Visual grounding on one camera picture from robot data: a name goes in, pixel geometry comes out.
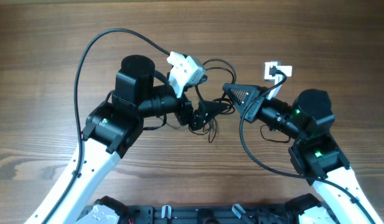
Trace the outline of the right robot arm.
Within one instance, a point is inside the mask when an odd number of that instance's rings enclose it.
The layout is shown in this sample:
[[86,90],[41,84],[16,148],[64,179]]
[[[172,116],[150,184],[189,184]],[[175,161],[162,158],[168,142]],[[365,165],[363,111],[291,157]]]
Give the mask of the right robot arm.
[[255,85],[226,83],[225,94],[241,115],[240,137],[244,123],[262,121],[293,139],[288,149],[293,177],[304,179],[324,199],[339,223],[381,223],[366,198],[349,160],[330,133],[335,121],[326,91],[308,89],[289,105],[273,96],[271,89]]

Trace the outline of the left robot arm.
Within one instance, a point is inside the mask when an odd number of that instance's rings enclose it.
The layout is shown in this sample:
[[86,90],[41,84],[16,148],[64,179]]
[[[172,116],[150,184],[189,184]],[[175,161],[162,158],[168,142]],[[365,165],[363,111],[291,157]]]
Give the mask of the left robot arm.
[[199,59],[171,52],[167,62],[172,68],[164,76],[150,58],[123,59],[115,89],[87,116],[72,160],[27,223],[75,223],[101,181],[147,130],[145,118],[175,114],[196,131],[228,109],[223,100],[199,100],[194,109],[186,97],[205,78]]

